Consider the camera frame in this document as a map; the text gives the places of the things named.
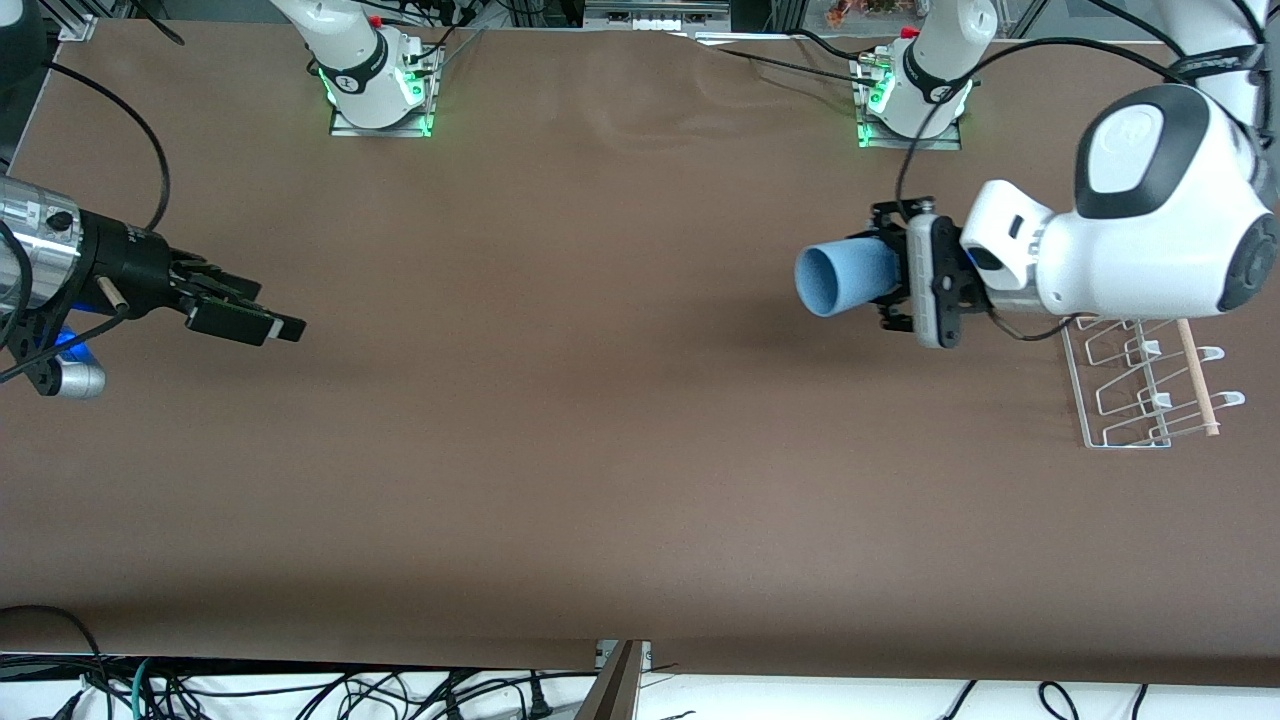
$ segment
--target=brown tabletop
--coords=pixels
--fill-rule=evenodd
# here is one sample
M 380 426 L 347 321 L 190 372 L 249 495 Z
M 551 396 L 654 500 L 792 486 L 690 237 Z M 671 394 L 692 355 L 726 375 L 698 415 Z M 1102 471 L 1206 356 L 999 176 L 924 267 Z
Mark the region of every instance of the brown tabletop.
M 436 137 L 330 138 L 291 27 L 174 24 L 60 60 L 164 140 L 170 243 L 310 327 L 257 348 L 156 311 L 93 342 L 99 400 L 0 388 L 0 603 L 129 653 L 584 666 L 644 637 L 686 671 L 1280 678 L 1275 288 L 1196 323 L 1249 397 L 1222 437 L 1087 450 L 1060 343 L 972 320 L 925 351 L 796 300 L 796 251 L 861 229 L 901 159 L 856 147 L 847 85 L 490 32 Z M 964 151 L 908 182 L 957 222 L 995 177 L 1069 208 L 1084 126 L 1155 82 L 1076 49 L 984 74 Z M 134 223 L 157 186 L 61 77 L 14 176 Z M 72 648 L 54 628 L 0 639 Z

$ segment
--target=white wire rack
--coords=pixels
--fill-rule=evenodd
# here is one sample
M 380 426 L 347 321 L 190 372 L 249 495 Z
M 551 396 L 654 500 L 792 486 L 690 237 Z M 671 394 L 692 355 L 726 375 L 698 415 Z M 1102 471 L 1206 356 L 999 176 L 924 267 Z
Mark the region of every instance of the white wire rack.
M 1204 386 L 1201 364 L 1226 351 L 1196 346 L 1185 320 L 1082 318 L 1062 343 L 1088 447 L 1170 447 L 1176 437 L 1217 434 L 1216 413 L 1244 404 L 1243 392 Z

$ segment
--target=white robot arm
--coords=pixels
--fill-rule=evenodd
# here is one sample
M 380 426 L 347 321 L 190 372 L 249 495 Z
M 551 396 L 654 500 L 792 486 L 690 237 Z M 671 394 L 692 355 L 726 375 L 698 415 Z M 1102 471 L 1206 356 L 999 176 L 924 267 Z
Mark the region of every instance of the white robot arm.
M 1160 8 L 1170 33 L 1196 53 L 1172 70 L 1196 86 L 1148 87 L 1098 115 L 1078 149 L 1074 210 L 1056 213 L 997 179 L 983 186 L 963 229 L 916 204 L 895 238 L 879 208 L 869 234 L 895 251 L 899 277 L 877 278 L 861 293 L 824 292 L 824 282 L 840 284 L 841 263 L 810 249 L 796 264 L 805 305 L 828 315 L 838 309 L 824 297 L 874 300 L 890 329 L 910 327 L 927 347 L 954 347 L 959 315 L 975 310 L 1176 319 L 1222 314 L 1253 297 L 1280 237 L 1256 132 L 1267 129 L 1268 110 L 1256 115 L 1270 102 L 1257 83 L 1266 76 L 1256 64 L 1263 53 L 1254 23 L 1231 0 Z M 1265 0 L 1249 8 L 1261 23 Z M 918 124 L 911 133 L 928 131 Z M 914 323 L 892 315 L 908 297 Z
M 372 27 L 351 0 L 271 0 L 302 33 L 329 100 L 351 124 L 379 129 L 421 105 L 422 41 Z

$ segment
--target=silver metal cylinder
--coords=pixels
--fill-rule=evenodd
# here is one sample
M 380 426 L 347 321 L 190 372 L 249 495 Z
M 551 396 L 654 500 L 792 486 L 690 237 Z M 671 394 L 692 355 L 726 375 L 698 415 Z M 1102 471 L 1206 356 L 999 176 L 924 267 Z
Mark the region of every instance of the silver metal cylinder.
M 31 259 L 27 307 L 40 307 L 63 288 L 79 259 L 83 240 L 79 206 L 64 195 L 0 176 L 0 220 L 9 225 Z M 18 278 L 17 259 L 8 245 L 0 245 L 0 313 L 14 309 Z

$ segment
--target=white floor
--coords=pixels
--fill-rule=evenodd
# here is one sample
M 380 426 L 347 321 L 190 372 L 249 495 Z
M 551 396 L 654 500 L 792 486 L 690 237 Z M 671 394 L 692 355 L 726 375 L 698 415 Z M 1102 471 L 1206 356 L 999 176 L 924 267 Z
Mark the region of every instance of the white floor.
M 488 673 L 486 678 L 526 674 Z M 192 689 L 242 692 L 323 684 L 337 675 L 276 675 L 197 678 Z M 370 675 L 376 682 L 384 675 Z M 404 675 L 411 697 L 430 692 L 443 674 Z M 547 701 L 553 706 L 580 702 L 590 678 L 548 680 Z M 937 720 L 942 717 L 964 683 L 946 680 L 858 680 L 817 678 L 744 678 L 716 675 L 646 675 L 640 692 L 636 720 L 668 720 L 692 711 L 690 720 Z M 398 692 L 399 685 L 384 687 Z M 1064 683 L 1080 720 L 1129 720 L 1135 685 Z M 982 682 L 969 696 L 957 720 L 1052 717 L 1041 707 L 1037 683 Z M 0 720 L 49 717 L 79 689 L 78 682 L 0 683 Z M 256 698 L 204 698 L 211 720 L 293 720 L 312 697 L 311 692 Z M 340 692 L 332 694 L 312 720 L 332 720 L 339 711 Z M 512 689 L 462 705 L 466 720 L 512 717 L 520 698 Z M 440 708 L 430 708 L 421 720 L 431 720 Z M 1060 714 L 1070 719 L 1065 705 Z M 128 720 L 129 708 L 116 702 L 115 717 Z M 74 720 L 106 716 L 101 693 L 88 692 Z M 1280 689 L 1193 688 L 1155 685 L 1147 694 L 1140 720 L 1262 720 L 1280 717 Z M 394 720 L 393 710 L 364 702 L 351 720 Z

